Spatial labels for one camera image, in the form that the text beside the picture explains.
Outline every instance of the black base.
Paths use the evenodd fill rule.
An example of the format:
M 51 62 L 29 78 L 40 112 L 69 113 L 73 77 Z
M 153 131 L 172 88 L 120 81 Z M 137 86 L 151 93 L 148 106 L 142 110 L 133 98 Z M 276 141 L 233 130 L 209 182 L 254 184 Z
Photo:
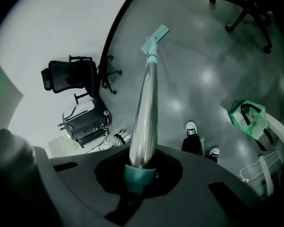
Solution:
M 211 3 L 215 3 L 216 0 L 209 0 Z M 255 20 L 255 22 L 257 23 L 257 25 L 259 26 L 259 28 L 261 29 L 266 41 L 267 41 L 267 46 L 264 47 L 264 52 L 269 54 L 272 44 L 268 35 L 268 32 L 266 30 L 265 25 L 269 26 L 271 25 L 271 18 L 270 15 L 263 11 L 261 8 L 257 7 L 255 5 L 255 0 L 224 0 L 224 1 L 228 1 L 231 2 L 233 4 L 236 4 L 240 7 L 243 8 L 243 11 L 241 12 L 241 14 L 239 15 L 239 17 L 237 18 L 237 20 L 232 24 L 232 25 L 226 25 L 225 29 L 228 33 L 231 33 L 236 26 L 242 21 L 242 19 L 249 13 Z M 264 16 L 265 19 L 265 23 L 262 21 L 262 19 L 260 18 L 260 15 Z
M 108 55 L 107 58 L 106 58 L 106 61 L 105 61 L 105 68 L 107 68 L 107 64 L 108 64 L 108 59 L 113 59 L 114 57 L 112 55 Z M 113 72 L 109 72 L 109 73 L 105 73 L 103 76 L 102 76 L 102 88 L 104 89 L 109 89 L 110 92 L 114 95 L 117 94 L 116 91 L 113 91 L 109 82 L 108 82 L 108 79 L 107 77 L 110 76 L 110 75 L 113 75 L 115 73 L 118 73 L 119 75 L 122 75 L 122 71 L 121 70 L 116 70 L 116 71 L 113 71 Z

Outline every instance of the teal pole tip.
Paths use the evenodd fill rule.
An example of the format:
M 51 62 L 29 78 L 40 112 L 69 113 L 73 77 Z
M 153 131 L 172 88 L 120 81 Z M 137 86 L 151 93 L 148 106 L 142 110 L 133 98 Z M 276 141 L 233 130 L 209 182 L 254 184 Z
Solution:
M 156 169 L 141 169 L 125 165 L 124 179 L 129 192 L 142 194 L 144 188 L 155 180 Z

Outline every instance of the white wall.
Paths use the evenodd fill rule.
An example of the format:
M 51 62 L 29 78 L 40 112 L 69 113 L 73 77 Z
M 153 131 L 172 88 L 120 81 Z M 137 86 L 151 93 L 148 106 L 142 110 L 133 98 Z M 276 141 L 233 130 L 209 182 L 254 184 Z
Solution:
M 109 29 L 125 0 L 19 0 L 0 26 L 0 66 L 23 94 L 9 130 L 44 147 L 62 133 L 62 112 L 75 106 L 72 89 L 45 91 L 41 70 L 68 55 L 98 65 Z
M 23 95 L 0 67 L 0 130 L 7 129 Z

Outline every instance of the white sneaker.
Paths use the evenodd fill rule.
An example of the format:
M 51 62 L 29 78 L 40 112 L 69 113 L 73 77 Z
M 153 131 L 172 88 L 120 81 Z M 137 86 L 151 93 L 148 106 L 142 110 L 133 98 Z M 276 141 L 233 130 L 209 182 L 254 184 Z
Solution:
M 220 153 L 219 148 L 218 148 L 218 147 L 214 147 L 214 148 L 212 148 L 211 151 L 209 152 L 209 155 L 210 155 L 211 157 L 218 158 L 219 153 Z
M 189 121 L 186 124 L 186 134 L 187 134 L 188 137 L 197 134 L 197 127 L 196 127 L 194 122 Z

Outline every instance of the black strap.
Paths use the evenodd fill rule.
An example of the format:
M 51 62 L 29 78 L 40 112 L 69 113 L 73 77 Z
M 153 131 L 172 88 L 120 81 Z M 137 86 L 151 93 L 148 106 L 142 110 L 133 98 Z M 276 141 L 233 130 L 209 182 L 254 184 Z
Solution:
M 243 110 L 244 107 L 252 107 L 252 108 L 255 109 L 258 113 L 261 112 L 261 109 L 259 109 L 258 107 L 254 106 L 254 105 L 252 105 L 252 104 L 242 104 L 242 105 L 241 105 L 241 114 L 243 115 L 246 124 L 247 124 L 247 125 L 250 125 L 250 121 L 249 121 L 248 117 L 246 116 L 246 114 L 245 114 L 245 112 L 244 112 L 244 110 Z M 267 129 L 263 129 L 263 132 L 264 132 L 265 135 L 268 137 L 270 143 L 273 145 L 273 144 L 274 144 L 274 140 L 273 140 L 271 134 L 269 133 L 269 131 L 268 131 Z M 260 147 L 260 149 L 261 149 L 262 151 L 266 151 L 265 147 L 264 147 L 259 141 L 256 140 L 256 142 L 257 142 L 257 145 Z

